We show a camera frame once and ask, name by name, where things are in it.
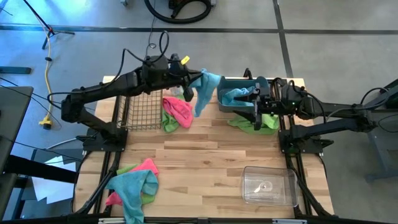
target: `teal container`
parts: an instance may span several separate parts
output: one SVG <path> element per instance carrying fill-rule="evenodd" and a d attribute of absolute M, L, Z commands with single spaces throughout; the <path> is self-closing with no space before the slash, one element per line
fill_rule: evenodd
<path fill-rule="evenodd" d="M 249 88 L 255 86 L 256 83 L 266 86 L 269 91 L 268 81 L 264 77 L 258 77 L 255 80 L 226 79 L 225 77 L 221 77 L 220 83 L 217 86 L 218 109 L 225 113 L 233 113 L 234 110 L 252 112 L 253 106 L 226 106 L 221 103 L 221 99 L 225 93 L 233 89 Z"/>

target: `microfiber cloth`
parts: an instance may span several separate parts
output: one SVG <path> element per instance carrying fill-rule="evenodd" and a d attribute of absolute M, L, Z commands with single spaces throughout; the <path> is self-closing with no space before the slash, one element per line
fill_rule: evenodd
<path fill-rule="evenodd" d="M 274 134 L 279 128 L 278 116 L 263 114 L 261 118 L 262 125 L 258 131 L 254 130 L 254 125 L 251 124 L 250 121 L 239 115 L 228 121 L 228 124 L 233 127 L 238 127 L 240 130 L 248 134 Z"/>
<path fill-rule="evenodd" d="M 131 165 L 131 166 L 122 168 L 122 169 L 118 169 L 118 170 L 116 171 L 116 174 L 117 174 L 117 175 L 124 174 L 125 172 L 129 172 L 131 169 L 134 169 L 134 168 L 136 168 L 136 167 L 137 167 L 137 164 L 134 164 L 134 165 Z"/>
<path fill-rule="evenodd" d="M 172 115 L 169 115 L 166 110 L 163 109 L 163 114 L 162 114 L 162 126 L 163 130 L 166 133 L 171 133 L 180 126 L 180 124 L 174 119 Z"/>
<path fill-rule="evenodd" d="M 205 68 L 201 70 L 202 76 L 191 83 L 191 88 L 196 88 L 198 101 L 195 105 L 195 117 L 199 117 L 205 106 L 210 102 L 214 89 L 218 86 L 221 76 L 207 72 Z"/>
<path fill-rule="evenodd" d="M 163 97 L 163 108 L 166 113 L 173 115 L 183 128 L 189 128 L 193 121 L 191 104 L 176 97 Z"/>
<path fill-rule="evenodd" d="M 113 177 L 106 188 L 115 190 L 122 198 L 123 213 L 127 224 L 143 224 L 141 192 L 155 195 L 159 183 L 151 170 L 138 170 Z"/>
<path fill-rule="evenodd" d="M 151 170 L 154 175 L 157 177 L 159 174 L 159 170 L 156 168 L 154 161 L 152 159 L 146 159 L 141 165 L 138 166 L 131 166 L 131 167 L 126 167 L 124 169 L 120 169 L 116 171 L 118 175 L 126 173 L 126 172 L 135 172 L 137 170 Z M 147 195 L 147 194 L 142 194 L 142 204 L 147 204 L 151 203 L 155 200 L 155 195 Z M 111 195 L 106 199 L 105 205 L 123 205 L 122 199 L 119 197 L 119 195 L 116 192 L 111 193 Z"/>
<path fill-rule="evenodd" d="M 248 94 L 250 91 L 254 90 L 254 86 L 242 89 L 233 89 L 223 95 L 221 98 L 221 103 L 225 106 L 253 106 L 253 103 L 234 100 L 234 97 Z"/>

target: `wooden table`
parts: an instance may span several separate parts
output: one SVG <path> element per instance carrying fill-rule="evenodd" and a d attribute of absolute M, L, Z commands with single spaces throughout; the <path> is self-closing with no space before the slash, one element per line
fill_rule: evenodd
<path fill-rule="evenodd" d="M 104 77 L 108 82 L 112 77 Z M 304 86 L 303 79 L 295 84 Z M 115 98 L 98 102 L 95 115 L 111 121 Z M 257 206 L 244 203 L 241 173 L 245 166 L 286 168 L 278 137 L 249 135 L 228 126 L 233 113 L 218 110 L 216 95 L 190 129 L 179 127 L 167 134 L 163 129 L 130 131 L 119 168 L 152 158 L 159 169 L 155 202 L 143 206 L 146 217 L 293 218 L 291 207 Z M 295 118 L 296 124 L 312 121 Z M 81 167 L 76 186 L 75 210 L 93 193 L 100 179 L 103 152 L 93 152 Z M 308 188 L 326 211 L 333 213 L 325 171 L 313 154 L 302 155 Z M 101 211 L 108 191 L 104 191 Z M 123 216 L 114 205 L 113 217 Z"/>

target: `wire rack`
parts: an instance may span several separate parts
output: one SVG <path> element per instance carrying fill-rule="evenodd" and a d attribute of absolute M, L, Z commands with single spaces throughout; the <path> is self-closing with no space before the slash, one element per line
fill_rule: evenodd
<path fill-rule="evenodd" d="M 162 98 L 162 90 L 153 91 L 150 95 L 143 93 L 139 96 L 120 97 L 119 127 L 125 127 L 131 131 L 160 129 L 162 127 Z"/>

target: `concrete floor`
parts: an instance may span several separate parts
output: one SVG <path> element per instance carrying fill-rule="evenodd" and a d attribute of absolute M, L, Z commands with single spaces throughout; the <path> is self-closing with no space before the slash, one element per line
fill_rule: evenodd
<path fill-rule="evenodd" d="M 150 27 L 152 15 L 143 1 L 130 0 L 129 7 L 118 1 L 35 0 L 32 6 L 50 24 L 60 26 Z M 170 14 L 167 1 L 157 0 L 157 9 Z M 286 29 L 398 29 L 394 0 L 280 0 Z M 19 0 L 2 0 L 1 23 L 38 24 Z M 202 8 L 191 3 L 182 17 Z M 176 26 L 157 21 L 155 27 L 262 28 L 276 29 L 272 0 L 218 0 L 203 21 Z M 52 39 L 50 82 L 54 91 L 70 91 L 94 85 L 104 75 L 117 72 L 123 48 L 143 56 L 148 33 L 77 32 Z M 152 36 L 157 42 L 159 34 Z M 32 67 L 30 75 L 2 75 L 19 85 L 30 85 L 45 96 L 44 34 L 32 31 L 0 31 L 0 65 Z M 287 35 L 287 46 L 295 78 L 304 78 L 307 88 L 325 102 L 357 103 L 370 88 L 384 86 L 397 78 L 398 39 L 396 35 Z M 189 55 L 189 67 L 207 68 L 220 75 L 240 77 L 246 67 L 254 76 L 286 77 L 277 34 L 170 33 L 168 54 Z M 139 66 L 127 56 L 124 71 Z M 37 123 L 45 111 L 29 105 L 17 140 L 37 147 L 84 134 L 86 128 L 63 121 L 59 130 L 46 131 Z M 60 119 L 59 111 L 54 115 Z M 377 172 L 376 153 L 366 135 L 329 134 L 335 140 L 325 150 L 328 184 L 335 213 L 344 218 L 396 223 L 398 178 L 367 183 L 364 175 Z M 77 143 L 65 147 L 80 147 Z M 32 151 L 15 145 L 13 154 L 30 157 Z M 34 217 L 29 208 L 23 215 Z M 60 215 L 68 211 L 54 212 Z"/>

